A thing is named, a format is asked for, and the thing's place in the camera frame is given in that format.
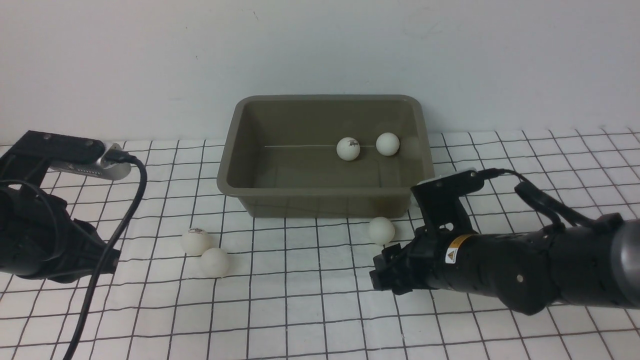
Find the black cable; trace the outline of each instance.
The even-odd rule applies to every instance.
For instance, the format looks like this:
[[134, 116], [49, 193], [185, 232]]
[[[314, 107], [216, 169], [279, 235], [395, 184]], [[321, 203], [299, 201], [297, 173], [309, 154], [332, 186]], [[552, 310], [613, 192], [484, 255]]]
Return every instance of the black cable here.
[[80, 315], [78, 317], [78, 323], [76, 324], [76, 330], [74, 331], [74, 335], [71, 338], [71, 342], [69, 343], [69, 347], [67, 348], [67, 352], [65, 353], [65, 357], [63, 360], [71, 360], [74, 353], [76, 352], [76, 348], [80, 342], [80, 337], [82, 336], [82, 331], [84, 330], [84, 324], [86, 323], [86, 319], [89, 316], [89, 308], [91, 306], [91, 300], [93, 298], [93, 293], [95, 292], [96, 285], [98, 285], [98, 278], [100, 277], [100, 272], [104, 267], [104, 264], [107, 259], [107, 255], [116, 245], [116, 242], [124, 232], [124, 229], [129, 225], [129, 221], [133, 217], [133, 214], [136, 212], [138, 205], [142, 201], [142, 196], [145, 193], [145, 188], [147, 187], [147, 170], [145, 169], [145, 165], [135, 156], [128, 155], [124, 151], [109, 151], [107, 154], [109, 160], [119, 162], [119, 163], [131, 163], [136, 165], [138, 170], [140, 170], [140, 183], [138, 185], [138, 191], [127, 210], [127, 213], [122, 218], [122, 221], [111, 235], [111, 238], [107, 242], [107, 246], [102, 252], [100, 260], [98, 260], [98, 264], [93, 269], [93, 273], [91, 274], [91, 279], [89, 280], [89, 285], [86, 288], [86, 294], [84, 295], [84, 301], [82, 304], [82, 309], [80, 310]]
[[60, 256], [64, 248], [64, 246], [62, 245], [63, 237], [60, 234], [60, 226], [58, 226], [58, 218], [56, 217], [56, 214], [53, 211], [53, 206], [51, 206], [49, 194], [45, 193], [38, 186], [35, 186], [34, 184], [31, 184], [28, 181], [24, 181], [24, 180], [0, 180], [0, 184], [26, 186], [38, 195], [38, 197], [40, 198], [44, 206], [47, 208], [49, 215], [51, 216], [51, 220], [53, 222], [53, 229], [56, 232], [56, 241], [55, 241], [53, 251], [51, 252], [51, 255], [48, 258], [42, 259], [41, 261], [49, 261], [51, 259], [55, 259], [58, 256]]
[[525, 183], [529, 183], [532, 184], [532, 182], [527, 179], [526, 177], [524, 177], [524, 175], [522, 175], [521, 173], [514, 171], [514, 170], [509, 170], [508, 168], [503, 168], [501, 169], [505, 174], [511, 174], [514, 176], [517, 176], [521, 181], [525, 182]]

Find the grid tablecloth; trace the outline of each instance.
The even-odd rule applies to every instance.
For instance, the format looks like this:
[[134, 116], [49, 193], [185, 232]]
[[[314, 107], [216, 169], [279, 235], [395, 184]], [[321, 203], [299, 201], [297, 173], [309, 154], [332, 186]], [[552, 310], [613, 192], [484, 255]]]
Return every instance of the grid tablecloth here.
[[[589, 217], [640, 215], [640, 134], [629, 129], [429, 136], [437, 175], [513, 168]], [[9, 147], [0, 147], [4, 152]], [[131, 141], [147, 164], [145, 200], [100, 278], [76, 359], [637, 359], [640, 311], [554, 305], [535, 316], [450, 291], [373, 291], [381, 247], [367, 219], [253, 219], [222, 195], [223, 140]], [[110, 182], [48, 173], [43, 188], [108, 238], [139, 173]], [[501, 177], [463, 199], [482, 233], [534, 231], [541, 218]], [[394, 219], [406, 242], [418, 209]], [[230, 275], [208, 279], [179, 236], [214, 234]], [[0, 274], [0, 359], [61, 359], [88, 279], [72, 284]]]

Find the cable connector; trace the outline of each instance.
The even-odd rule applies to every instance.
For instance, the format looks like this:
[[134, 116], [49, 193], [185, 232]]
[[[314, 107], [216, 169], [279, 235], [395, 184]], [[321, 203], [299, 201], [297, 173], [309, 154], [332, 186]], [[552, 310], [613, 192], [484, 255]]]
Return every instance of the cable connector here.
[[113, 163], [132, 163], [136, 157], [126, 151], [111, 149], [107, 151], [103, 159]]
[[506, 174], [506, 170], [503, 168], [487, 168], [484, 170], [478, 171], [478, 177], [482, 180], [491, 180], [496, 177], [502, 176]]

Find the black grid line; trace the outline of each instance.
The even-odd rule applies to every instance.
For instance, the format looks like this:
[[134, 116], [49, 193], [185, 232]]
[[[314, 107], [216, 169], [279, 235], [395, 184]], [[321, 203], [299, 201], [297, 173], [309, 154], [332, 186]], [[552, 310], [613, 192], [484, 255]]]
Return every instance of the black grid line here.
[[[225, 199], [223, 200], [223, 204], [222, 204], [222, 208], [224, 210], [227, 209], [227, 196], [225, 196]], [[222, 235], [223, 235], [223, 230], [225, 228], [225, 214], [222, 214], [222, 222], [220, 224], [220, 240], [218, 242], [218, 246], [222, 245]], [[211, 300], [213, 301], [216, 298], [216, 285], [218, 285], [218, 279], [215, 279], [213, 281], [213, 290], [211, 291]], [[213, 304], [211, 304], [211, 321], [209, 322], [209, 339], [207, 341], [207, 359], [209, 358], [210, 354], [211, 354], [211, 336], [213, 336], [213, 321], [215, 320], [213, 318], [213, 309], [215, 306], [215, 302], [213, 302]], [[251, 313], [249, 313], [249, 319], [247, 320], [247, 324], [251, 325], [250, 323], [251, 321]]]
[[[355, 269], [356, 260], [355, 260], [355, 256], [353, 255], [353, 239], [351, 239], [351, 228], [349, 226], [349, 218], [347, 218], [347, 233], [349, 234], [349, 244], [350, 244], [349, 250], [351, 251], [351, 264], [353, 264], [353, 277], [356, 280], [356, 295], [358, 299], [358, 311], [360, 313], [360, 326], [362, 327], [362, 341], [364, 343], [364, 348], [367, 348], [367, 335], [364, 331], [364, 320], [362, 320], [363, 316], [362, 316], [362, 305], [360, 303], [360, 287], [358, 285], [358, 274], [356, 273], [356, 269]], [[369, 360], [368, 352], [365, 352], [365, 358]]]
[[[242, 328], [242, 329], [232, 329], [232, 330], [224, 330], [224, 331], [214, 331], [214, 333], [217, 332], [228, 332], [228, 331], [236, 331], [236, 330], [246, 330], [246, 328]], [[629, 330], [632, 329], [611, 329], [611, 330], [602, 330], [603, 333], [606, 334], [611, 334], [611, 333], [616, 333], [616, 332], [627, 332]], [[524, 336], [523, 339], [528, 340], [528, 339], [540, 339], [540, 338], [558, 338], [558, 337], [563, 337], [563, 336], [576, 336], [576, 335], [594, 335], [597, 332], [595, 331], [582, 331], [582, 332], [572, 332], [572, 333], [568, 333], [568, 334], [543, 334], [543, 335], [530, 335], [530, 336]], [[195, 331], [195, 332], [189, 332], [189, 333], [185, 333], [185, 334], [209, 334], [208, 331]], [[161, 335], [123, 335], [123, 336], [110, 336], [110, 337], [105, 337], [105, 338], [101, 338], [100, 340], [115, 340], [115, 339], [131, 339], [131, 338], [143, 338], [143, 339], [153, 339], [153, 338], [165, 338], [167, 336], [169, 336], [170, 334], [161, 334]], [[470, 340], [470, 341], [454, 341], [454, 342], [449, 342], [449, 343], [432, 343], [432, 344], [420, 344], [420, 345], [407, 345], [407, 348], [417, 348], [417, 347], [439, 347], [439, 346], [447, 346], [447, 345], [464, 345], [464, 344], [475, 344], [475, 343], [482, 343], [482, 342], [493, 342], [493, 341], [509, 341], [509, 340], [519, 340], [520, 338], [516, 338], [516, 337], [511, 337], [511, 338], [496, 338], [496, 339], [486, 339], [486, 340]], [[81, 340], [80, 343], [91, 343], [94, 342], [95, 340]], [[55, 343], [35, 343], [35, 344], [29, 344], [29, 345], [21, 345], [20, 347], [39, 347], [39, 346], [46, 346], [46, 345], [54, 345]], [[14, 346], [0, 346], [0, 348], [13, 348]], [[360, 351], [364, 351], [364, 350], [394, 350], [394, 349], [400, 349], [402, 348], [402, 346], [392, 346], [392, 347], [376, 347], [375, 349], [366, 349], [366, 348], [358, 348], [358, 349], [353, 349], [353, 350], [334, 350], [334, 351], [329, 351], [327, 352], [327, 354], [345, 354], [345, 353], [350, 353], [350, 352], [360, 352]], [[295, 355], [296, 357], [304, 357], [304, 356], [315, 356], [315, 355], [324, 355], [324, 352], [322, 353], [308, 353], [308, 354], [300, 354], [300, 355]], [[266, 356], [266, 357], [260, 357], [260, 358], [251, 358], [248, 357], [248, 359], [278, 359], [278, 358], [282, 358], [282, 356]]]
[[[531, 145], [531, 142], [529, 141], [529, 139], [527, 138], [527, 135], [524, 133], [524, 131], [522, 132], [524, 138], [527, 140], [527, 143], [529, 144], [529, 148], [531, 149], [531, 151], [533, 153], [535, 153], [535, 150], [533, 149], [533, 146]], [[540, 159], [536, 158], [538, 160], [538, 164], [540, 165], [540, 168], [544, 168], [542, 166], [542, 162], [540, 161]], [[553, 182], [551, 181], [551, 177], [549, 177], [549, 174], [545, 174], [545, 176], [547, 177], [547, 180], [549, 180], [549, 182], [551, 182], [553, 184]], [[560, 201], [562, 201], [562, 198], [560, 197], [560, 194], [558, 193], [557, 190], [553, 190], [554, 191], [554, 195], [556, 196], [557, 199], [559, 199]], [[551, 311], [549, 311], [548, 309], [546, 309], [547, 312], [549, 313], [549, 317], [551, 317], [551, 321], [554, 323], [554, 326], [556, 327], [556, 331], [558, 332], [558, 334], [560, 334], [560, 328], [557, 325], [557, 321], [554, 318], [554, 315], [551, 313]], [[569, 352], [569, 348], [566, 346], [566, 343], [564, 342], [564, 338], [561, 336], [560, 337], [560, 341], [562, 341], [562, 345], [564, 347], [564, 351], [566, 352], [566, 355], [569, 357], [569, 359], [573, 360], [573, 357], [571, 356], [571, 353]]]
[[[484, 167], [484, 161], [483, 159], [480, 157], [480, 152], [478, 151], [476, 145], [474, 144], [474, 138], [473, 136], [471, 136], [471, 133], [469, 133], [469, 137], [471, 138], [471, 144], [474, 146], [474, 150], [476, 151], [476, 154], [478, 155], [478, 158], [480, 158], [480, 164], [482, 164], [482, 166]], [[493, 183], [491, 181], [489, 181], [489, 186], [491, 187], [491, 190], [493, 193], [495, 193], [495, 186], [493, 185]], [[500, 204], [500, 209], [502, 210], [502, 212], [505, 214], [504, 217], [507, 219], [507, 224], [509, 224], [509, 228], [511, 229], [512, 233], [516, 233], [516, 231], [513, 229], [513, 225], [511, 225], [511, 221], [509, 220], [509, 217], [506, 215], [506, 211], [504, 210], [504, 206], [502, 205], [502, 201], [500, 200], [500, 197], [498, 196], [498, 204]], [[476, 223], [476, 228], [480, 229], [480, 227], [478, 226], [477, 223], [477, 218], [474, 217], [474, 222]], [[471, 307], [471, 310], [474, 310], [474, 304], [471, 301], [471, 297], [469, 296], [469, 294], [467, 294], [467, 298], [469, 300], [469, 306]], [[516, 330], [518, 331], [518, 335], [521, 337], [520, 342], [522, 344], [522, 347], [524, 347], [525, 353], [527, 354], [527, 358], [529, 360], [531, 360], [531, 356], [529, 355], [529, 350], [527, 349], [527, 345], [524, 343], [524, 340], [522, 339], [522, 333], [520, 332], [520, 328], [518, 326], [518, 322], [516, 321], [515, 315], [513, 314], [512, 310], [509, 310], [509, 313], [511, 314], [511, 319], [513, 320], [513, 323], [516, 326]], [[474, 319], [476, 319], [476, 325], [478, 326], [478, 331], [480, 332], [480, 336], [482, 336], [482, 330], [480, 329], [480, 324], [477, 322], [477, 317], [476, 314], [474, 313]], [[487, 350], [486, 346], [484, 347], [484, 351], [486, 352], [486, 356], [487, 358], [490, 358], [489, 356], [489, 351]]]
[[[409, 219], [411, 219], [411, 211], [408, 212], [409, 215]], [[415, 226], [413, 224], [413, 221], [410, 222], [411, 223], [411, 229], [413, 230], [413, 232], [415, 233]], [[449, 351], [447, 350], [447, 347], [444, 346], [446, 345], [446, 341], [444, 341], [444, 334], [442, 333], [442, 327], [440, 326], [440, 315], [438, 314], [437, 308], [436, 308], [436, 301], [435, 298], [433, 297], [433, 291], [429, 290], [429, 297], [431, 298], [431, 305], [433, 306], [433, 314], [436, 318], [436, 323], [438, 324], [438, 332], [440, 333], [440, 341], [442, 341], [442, 345], [443, 345], [443, 349], [444, 349], [444, 355], [447, 358], [447, 360], [450, 360], [449, 358]]]
[[[635, 138], [636, 138], [636, 140], [638, 141], [638, 146], [640, 147], [640, 140], [638, 140], [637, 135], [636, 135], [636, 134], [634, 134], [634, 137], [635, 137]], [[610, 137], [608, 134], [607, 134], [607, 139], [609, 140], [609, 142], [611, 142], [611, 145], [616, 149], [616, 151], [618, 152], [618, 154], [620, 155], [620, 157], [621, 157], [621, 158], [623, 158], [623, 159], [625, 160], [625, 163], [626, 163], [629, 167], [631, 167], [631, 165], [629, 164], [629, 162], [627, 161], [627, 159], [622, 155], [622, 153], [621, 153], [621, 152], [620, 152], [620, 150], [618, 149], [618, 146], [617, 146], [617, 145], [616, 145], [616, 144], [611, 140], [611, 137]], [[582, 135], [580, 135], [580, 140], [582, 141], [582, 143], [583, 143], [585, 146], [587, 146], [587, 144], [586, 144], [586, 142], [584, 141], [584, 139], [583, 139]], [[596, 158], [595, 156], [594, 156], [593, 158], [594, 158], [594, 159], [595, 159], [595, 161], [598, 163], [598, 165], [602, 166], [602, 163], [600, 162], [600, 160], [598, 160], [598, 158]], [[640, 181], [640, 176], [638, 176], [638, 174], [637, 174], [636, 172], [633, 172], [633, 171], [632, 171], [632, 173], [633, 173], [633, 174], [635, 174], [635, 175], [636, 175], [636, 177], [638, 178], [638, 180]], [[612, 186], [616, 189], [616, 191], [617, 191], [618, 195], [620, 195], [620, 197], [621, 197], [622, 199], [624, 199], [625, 197], [624, 197], [624, 196], [623, 196], [623, 194], [620, 192], [620, 189], [619, 189], [619, 188], [618, 188], [618, 186], [615, 184], [615, 182], [613, 181], [613, 179], [611, 179], [611, 176], [609, 175], [609, 173], [605, 171], [605, 172], [604, 172], [604, 174], [605, 174], [605, 176], [607, 177], [607, 179], [609, 180], [609, 182], [612, 184]], [[628, 208], [628, 209], [629, 209], [629, 210], [634, 214], [634, 216], [635, 216], [636, 218], [638, 217], [638, 214], [634, 211], [634, 209], [633, 209], [633, 208], [630, 206], [630, 204], [628, 204], [628, 203], [627, 203], [627, 208]], [[625, 313], [627, 314], [627, 317], [628, 317], [629, 321], [631, 321], [631, 323], [634, 323], [633, 318], [632, 318], [632, 317], [631, 317], [631, 315], [629, 314], [629, 311], [625, 309]], [[590, 317], [591, 317], [591, 319], [593, 320], [593, 316], [591, 315], [591, 312], [590, 312], [590, 311], [589, 311], [589, 316], [590, 316]], [[596, 328], [598, 328], [598, 324], [597, 324], [595, 321], [593, 321], [593, 325], [594, 325]], [[638, 334], [638, 336], [640, 336], [640, 331], [636, 330], [636, 333]], [[602, 342], [604, 342], [604, 343], [605, 343], [605, 345], [606, 345], [606, 342], [604, 341], [604, 338], [602, 337], [602, 334], [600, 335], [600, 337], [601, 337], [601, 339], [602, 339]], [[609, 350], [609, 347], [608, 347], [608, 346], [607, 346], [607, 351], [609, 351], [609, 355], [610, 355], [610, 356], [612, 356], [612, 355], [611, 355], [611, 351]]]
[[[178, 142], [175, 143], [175, 152], [173, 153], [173, 162], [175, 162], [175, 157], [178, 155]], [[171, 175], [169, 176], [169, 178], [171, 178], [171, 176], [173, 176], [173, 168], [174, 166], [172, 165], [171, 167]], [[166, 187], [166, 193], [165, 195], [169, 194], [169, 186]], [[164, 206], [166, 205], [166, 199], [163, 201], [163, 205], [162, 205], [162, 210], [160, 213], [164, 213]], [[160, 222], [158, 223], [158, 228], [156, 229], [156, 240], [154, 241], [154, 246], [151, 249], [151, 256], [153, 257], [153, 253], [156, 251], [156, 245], [157, 245], [157, 236], [160, 233], [160, 226], [161, 226], [161, 222], [162, 220], [160, 220]], [[140, 293], [140, 301], [138, 302], [138, 307], [140, 307], [142, 305], [142, 299], [145, 295], [145, 289], [147, 287], [147, 280], [149, 279], [149, 272], [151, 270], [151, 261], [149, 261], [149, 266], [147, 268], [147, 275], [145, 277], [145, 283], [142, 285], [142, 292]], [[140, 316], [140, 309], [136, 310], [136, 318], [133, 321], [133, 328], [131, 329], [131, 336], [133, 337], [133, 335], [136, 333], [136, 326], [138, 325], [138, 317]], [[132, 344], [133, 340], [129, 341], [129, 349], [127, 349], [127, 359], [129, 358], [130, 354], [131, 354], [131, 344]]]
[[[204, 159], [204, 144], [206, 142], [203, 141], [202, 142], [202, 153], [200, 155], [200, 159], [203, 160]], [[180, 147], [180, 149], [197, 149], [199, 147]], [[198, 189], [200, 188], [200, 176], [202, 174], [202, 164], [200, 164], [200, 168], [198, 169], [198, 179], [196, 180], [196, 194], [198, 193]], [[189, 221], [189, 228], [191, 229], [193, 227], [193, 216], [195, 214], [196, 211], [196, 203], [197, 203], [197, 199], [194, 199], [193, 201], [193, 207], [191, 208], [191, 220]], [[169, 346], [167, 348], [166, 351], [166, 360], [169, 360], [169, 357], [171, 356], [171, 345], [173, 344], [173, 332], [175, 330], [175, 317], [178, 315], [178, 300], [180, 299], [180, 291], [182, 290], [182, 280], [183, 280], [183, 275], [184, 275], [184, 265], [187, 263], [187, 254], [184, 254], [182, 256], [182, 268], [180, 270], [180, 279], [178, 281], [178, 292], [175, 294], [175, 305], [173, 306], [175, 308], [175, 310], [173, 311], [173, 320], [171, 323], [171, 336], [169, 337]], [[211, 303], [211, 316], [213, 317], [213, 303]]]
[[[254, 229], [254, 231], [252, 231], [251, 233], [251, 249], [253, 250], [253, 248], [255, 247], [255, 218], [253, 218], [252, 220], [252, 229]], [[251, 256], [251, 273], [253, 273], [253, 255]], [[251, 296], [251, 282], [253, 280], [253, 275], [249, 276], [249, 294], [248, 294], [248, 313], [249, 316], [247, 316], [247, 321], [246, 321], [246, 325], [247, 325], [247, 331], [246, 331], [246, 358], [249, 358], [249, 326], [251, 326], [251, 319], [249, 318], [251, 316], [251, 301], [252, 296]], [[287, 278], [285, 276], [285, 286], [287, 286]]]
[[[316, 221], [316, 245], [317, 245], [317, 256], [318, 256], [318, 277], [319, 277], [319, 285], [320, 285], [320, 294], [324, 294], [323, 291], [323, 280], [322, 280], [322, 263], [320, 262], [320, 234], [318, 232], [318, 219], [315, 220]], [[329, 344], [327, 343], [326, 340], [326, 315], [324, 313], [324, 296], [320, 295], [320, 305], [322, 306], [322, 329], [323, 329], [323, 336], [324, 336], [324, 356], [326, 360], [329, 360]]]
[[[87, 180], [87, 177], [84, 178], [83, 186], [86, 184], [86, 180]], [[80, 191], [78, 191], [78, 195], [76, 197], [76, 202], [77, 202], [77, 199], [80, 198], [80, 193], [82, 192], [82, 188], [83, 187], [81, 186]], [[107, 195], [109, 194], [110, 191], [111, 191], [111, 185], [109, 185], [109, 189], [107, 190]], [[104, 203], [104, 205], [102, 206], [102, 209], [100, 211], [100, 216], [98, 217], [98, 224], [100, 224], [100, 220], [102, 219], [102, 214], [104, 214], [104, 208], [105, 207], [106, 207], [106, 202]], [[73, 204], [72, 205], [72, 211], [75, 210], [75, 208], [76, 208], [76, 205]], [[75, 297], [75, 295], [76, 295], [76, 293], [77, 293], [77, 291], [79, 289], [79, 285], [80, 285], [80, 281], [76, 281], [76, 283], [74, 285], [74, 289], [73, 289], [73, 291], [71, 293], [71, 297], [69, 298], [69, 304], [67, 305], [67, 313], [65, 314], [65, 316], [62, 319], [62, 326], [60, 327], [60, 331], [58, 332], [58, 338], [56, 340], [56, 344], [53, 346], [53, 350], [51, 351], [50, 360], [53, 360], [53, 357], [54, 357], [54, 355], [56, 353], [56, 349], [58, 347], [58, 342], [60, 342], [60, 338], [62, 337], [62, 332], [63, 332], [63, 330], [65, 328], [65, 322], [67, 321], [67, 318], [68, 318], [68, 316], [69, 316], [69, 314], [71, 312], [71, 303], [72, 303], [72, 301], [73, 301], [73, 299], [74, 299], [74, 297]]]
[[[153, 142], [149, 142], [149, 147], [151, 148]], [[113, 185], [115, 184], [114, 181], [111, 182], [111, 184], [109, 185], [109, 189], [107, 191], [107, 195], [105, 197], [105, 201], [104, 201], [104, 206], [102, 207], [102, 211], [100, 213], [100, 218], [102, 218], [103, 214], [104, 214], [104, 210], [106, 209], [106, 205], [107, 205], [107, 199], [109, 199], [109, 194], [111, 193], [112, 189], [113, 189]], [[120, 240], [120, 245], [123, 245], [125, 242], [125, 239], [127, 237], [127, 233], [129, 232], [129, 226], [127, 226], [127, 228], [125, 229], [125, 231], [123, 232], [122, 235], [122, 239]], [[100, 313], [100, 318], [98, 319], [98, 325], [95, 328], [95, 334], [93, 335], [93, 341], [92, 341], [92, 345], [91, 345], [91, 350], [89, 353], [89, 358], [91, 359], [91, 357], [93, 356], [93, 350], [95, 349], [95, 340], [98, 337], [98, 333], [100, 331], [100, 324], [102, 323], [102, 318], [104, 317], [104, 312], [105, 312], [105, 308], [107, 306], [107, 301], [109, 300], [109, 294], [111, 293], [111, 289], [113, 287], [113, 279], [115, 278], [115, 275], [113, 275], [109, 281], [109, 284], [106, 285], [107, 288], [107, 292], [104, 296], [104, 302], [102, 303], [102, 311], [98, 311], [98, 313]]]
[[[54, 188], [56, 187], [56, 184], [58, 183], [59, 179], [60, 179], [60, 176], [58, 176], [56, 178], [56, 182], [53, 184]], [[33, 310], [36, 308], [36, 304], [38, 303], [38, 297], [40, 297], [40, 291], [42, 290], [43, 287], [44, 287], [44, 281], [42, 281], [42, 283], [40, 284], [40, 289], [38, 289], [38, 292], [36, 293], [36, 297], [35, 297], [35, 299], [33, 299], [33, 305], [31, 306], [31, 310], [29, 311], [29, 316], [27, 316], [28, 319], [27, 319], [27, 321], [24, 322], [24, 326], [22, 327], [22, 331], [20, 332], [20, 338], [18, 339], [18, 345], [13, 350], [13, 355], [11, 356], [12, 360], [15, 358], [15, 355], [18, 352], [18, 347], [22, 343], [22, 337], [24, 336], [24, 331], [27, 329], [27, 326], [29, 325], [29, 321], [31, 320], [30, 318], [33, 315]]]
[[[469, 138], [471, 139], [471, 144], [472, 144], [472, 146], [473, 146], [473, 138], [471, 137], [471, 134], [469, 134]], [[443, 141], [443, 143], [444, 143], [444, 144], [445, 144], [445, 146], [446, 146], [446, 145], [447, 145], [447, 139], [445, 139], [444, 135], [442, 135], [442, 141]], [[452, 160], [453, 160], [453, 157], [451, 156], [451, 152], [450, 152], [449, 148], [446, 148], [446, 149], [447, 149], [447, 154], [449, 155], [449, 159], [452, 159]], [[476, 149], [476, 147], [475, 147], [475, 146], [474, 146], [474, 150], [475, 150], [475, 152], [477, 153], [478, 158], [480, 158], [480, 153], [478, 152], [478, 150]], [[482, 161], [482, 160], [480, 160], [480, 164], [484, 167], [484, 163], [483, 163], [483, 161]], [[457, 167], [454, 163], [452, 163], [451, 165], [453, 165], [453, 167], [456, 169], [456, 171], [459, 171], [458, 167]], [[489, 182], [489, 185], [490, 185], [490, 186], [491, 186], [491, 188], [493, 189], [493, 184], [492, 184], [491, 182]], [[480, 229], [480, 227], [478, 226], [478, 223], [477, 223], [476, 218], [474, 217], [473, 219], [474, 219], [474, 221], [476, 222], [476, 227], [477, 227], [478, 229]], [[469, 306], [471, 307], [471, 310], [472, 310], [472, 312], [471, 312], [471, 313], [472, 313], [472, 315], [473, 315], [473, 317], [474, 317], [474, 321], [476, 322], [476, 327], [477, 327], [477, 330], [478, 330], [478, 334], [480, 334], [480, 340], [482, 341], [482, 346], [483, 346], [483, 348], [484, 348], [484, 354], [486, 355], [486, 358], [487, 358], [487, 359], [489, 359], [489, 358], [490, 358], [490, 356], [489, 356], [489, 350], [487, 350], [487, 348], [486, 348], [486, 343], [484, 342], [484, 336], [483, 336], [483, 334], [482, 334], [482, 329], [480, 328], [480, 323], [478, 323], [478, 318], [477, 318], [477, 316], [476, 316], [476, 313], [475, 313], [475, 312], [473, 312], [474, 305], [473, 305], [473, 303], [471, 302], [471, 298], [469, 297], [469, 294], [467, 294], [467, 300], [469, 301]]]

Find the white wall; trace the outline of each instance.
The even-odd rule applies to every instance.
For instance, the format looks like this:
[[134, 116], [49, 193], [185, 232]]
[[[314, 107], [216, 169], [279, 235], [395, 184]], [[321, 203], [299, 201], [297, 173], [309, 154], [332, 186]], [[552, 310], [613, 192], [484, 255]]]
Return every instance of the white wall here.
[[224, 136], [256, 94], [407, 94], [431, 131], [631, 124], [639, 19], [638, 0], [3, 0], [0, 141]]

